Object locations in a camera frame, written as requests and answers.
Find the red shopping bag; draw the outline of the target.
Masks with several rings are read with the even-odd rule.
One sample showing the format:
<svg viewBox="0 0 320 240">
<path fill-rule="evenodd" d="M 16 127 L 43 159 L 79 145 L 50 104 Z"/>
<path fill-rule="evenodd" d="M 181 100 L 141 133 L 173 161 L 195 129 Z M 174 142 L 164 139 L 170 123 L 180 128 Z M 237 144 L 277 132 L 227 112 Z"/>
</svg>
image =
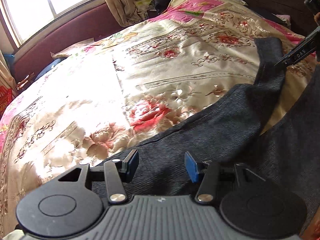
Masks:
<svg viewBox="0 0 320 240">
<path fill-rule="evenodd" d="M 0 87 L 0 116 L 3 115 L 7 106 L 12 102 L 12 89 Z"/>
</svg>

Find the dark grey knit pants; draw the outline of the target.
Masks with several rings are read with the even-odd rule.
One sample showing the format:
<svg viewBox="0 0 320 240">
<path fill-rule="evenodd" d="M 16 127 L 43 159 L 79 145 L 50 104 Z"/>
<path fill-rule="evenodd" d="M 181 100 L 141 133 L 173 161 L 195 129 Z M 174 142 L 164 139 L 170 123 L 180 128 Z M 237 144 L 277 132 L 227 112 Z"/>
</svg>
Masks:
<svg viewBox="0 0 320 240">
<path fill-rule="evenodd" d="M 217 103 L 138 144 L 142 162 L 127 187 L 140 194 L 194 197 L 184 154 L 235 168 L 237 189 L 212 207 L 240 233 L 275 239 L 300 233 L 319 199 L 319 68 L 289 111 L 267 131 L 286 67 L 277 38 L 255 40 L 260 66 L 252 85 L 238 84 Z"/>
</svg>

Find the floral satin bedspread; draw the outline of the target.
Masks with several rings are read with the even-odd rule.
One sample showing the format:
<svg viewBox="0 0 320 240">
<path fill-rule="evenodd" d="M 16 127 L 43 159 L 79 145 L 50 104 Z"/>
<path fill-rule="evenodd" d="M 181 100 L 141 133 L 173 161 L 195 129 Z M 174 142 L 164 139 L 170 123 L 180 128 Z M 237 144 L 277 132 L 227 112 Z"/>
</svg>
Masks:
<svg viewBox="0 0 320 240">
<path fill-rule="evenodd" d="M 138 144 L 217 103 L 260 66 L 255 40 L 277 38 L 282 55 L 304 38 L 241 0 L 171 0 L 159 16 L 72 52 L 1 118 L 1 239 L 265 239 L 240 233 L 186 194 L 140 194 L 109 204 L 89 169 L 124 160 Z M 315 53 L 286 67 L 264 130 L 308 85 Z M 300 233 L 316 238 L 308 206 Z"/>
</svg>

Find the maroon upholstered window bench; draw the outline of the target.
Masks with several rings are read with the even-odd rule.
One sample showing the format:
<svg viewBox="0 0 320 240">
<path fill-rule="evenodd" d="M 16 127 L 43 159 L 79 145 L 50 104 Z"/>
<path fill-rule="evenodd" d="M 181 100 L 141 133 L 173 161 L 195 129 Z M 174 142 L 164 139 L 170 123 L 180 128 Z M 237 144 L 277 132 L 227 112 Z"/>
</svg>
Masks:
<svg viewBox="0 0 320 240">
<path fill-rule="evenodd" d="M 57 53 L 77 42 L 93 38 L 100 40 L 115 34 L 124 28 L 114 19 L 107 5 L 95 7 L 58 27 L 41 38 L 15 60 L 11 74 L 16 82 L 27 75 L 38 75 L 53 61 L 51 53 Z"/>
</svg>

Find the window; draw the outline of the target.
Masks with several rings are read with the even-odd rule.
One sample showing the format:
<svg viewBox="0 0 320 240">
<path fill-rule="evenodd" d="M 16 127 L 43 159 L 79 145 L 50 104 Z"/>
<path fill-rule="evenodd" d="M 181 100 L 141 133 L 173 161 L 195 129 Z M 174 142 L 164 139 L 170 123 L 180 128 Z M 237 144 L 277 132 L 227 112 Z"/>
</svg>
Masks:
<svg viewBox="0 0 320 240">
<path fill-rule="evenodd" d="M 20 47 L 58 17 L 90 0 L 1 0 L 1 11 Z"/>
</svg>

